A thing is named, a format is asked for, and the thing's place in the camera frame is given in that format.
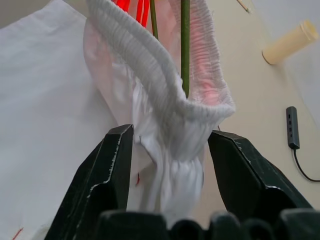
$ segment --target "red thread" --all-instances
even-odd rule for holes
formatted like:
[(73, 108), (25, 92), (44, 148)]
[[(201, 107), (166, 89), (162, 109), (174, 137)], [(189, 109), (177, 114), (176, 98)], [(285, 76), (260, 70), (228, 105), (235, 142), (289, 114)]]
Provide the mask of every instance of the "red thread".
[(139, 184), (139, 182), (140, 182), (140, 174), (138, 173), (138, 179), (136, 180), (136, 186)]
[(130, 0), (126, 0), (123, 10), (125, 12), (129, 11)]
[(144, 0), (143, 16), (141, 25), (145, 28), (147, 26), (148, 16), (149, 16), (149, 0)]
[(12, 238), (12, 240), (16, 240), (18, 235), (23, 231), (23, 227), (19, 229), (19, 231), (16, 232), (16, 234), (14, 235), (14, 237)]
[(144, 3), (144, 0), (138, 1), (138, 7), (136, 9), (136, 20), (138, 23), (141, 23), (141, 14), (142, 14), (143, 3)]
[(126, 4), (126, 0), (118, 0), (116, 4), (123, 10)]

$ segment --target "gathered fabric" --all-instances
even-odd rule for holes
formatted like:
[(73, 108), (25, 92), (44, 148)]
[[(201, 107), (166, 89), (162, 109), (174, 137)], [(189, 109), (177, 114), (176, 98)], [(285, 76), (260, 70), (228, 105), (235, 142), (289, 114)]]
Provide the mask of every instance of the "gathered fabric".
[(180, 0), (155, 1), (159, 41), (111, 0), (87, 0), (84, 59), (118, 125), (134, 125), (128, 210), (188, 216), (203, 186), (204, 146), (235, 111), (211, 13), (190, 0), (190, 90), (180, 77)]

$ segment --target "black cable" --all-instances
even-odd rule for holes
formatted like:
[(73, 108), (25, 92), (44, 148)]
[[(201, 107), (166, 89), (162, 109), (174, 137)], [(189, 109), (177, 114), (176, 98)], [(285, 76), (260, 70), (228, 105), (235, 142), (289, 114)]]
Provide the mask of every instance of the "black cable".
[(320, 180), (314, 180), (314, 179), (308, 177), (307, 174), (305, 174), (305, 172), (302, 170), (302, 168), (301, 168), (301, 166), (300, 166), (300, 164), (299, 164), (296, 151), (297, 151), (296, 149), (293, 149), (294, 160), (295, 160), (296, 165), (298, 166), (298, 169), (299, 169), (300, 172), (302, 173), (302, 175), (303, 175), (306, 179), (308, 179), (310, 182), (320, 183)]

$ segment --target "beige cylindrical object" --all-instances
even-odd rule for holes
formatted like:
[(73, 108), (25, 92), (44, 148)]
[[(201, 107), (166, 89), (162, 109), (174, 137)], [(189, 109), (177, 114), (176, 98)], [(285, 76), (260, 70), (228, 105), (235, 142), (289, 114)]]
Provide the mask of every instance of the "beige cylindrical object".
[(262, 50), (262, 55), (267, 63), (274, 65), (313, 43), (318, 37), (316, 27), (309, 20), (305, 20), (295, 29)]

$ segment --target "green stick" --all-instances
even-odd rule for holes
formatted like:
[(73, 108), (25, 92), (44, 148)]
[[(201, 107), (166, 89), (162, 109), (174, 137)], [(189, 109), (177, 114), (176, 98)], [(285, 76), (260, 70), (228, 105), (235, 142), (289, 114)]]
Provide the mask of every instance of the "green stick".
[(151, 13), (152, 33), (153, 33), (153, 36), (159, 40), (155, 0), (150, 0), (150, 13)]
[(190, 78), (190, 0), (181, 0), (181, 78), (182, 89), (189, 97)]

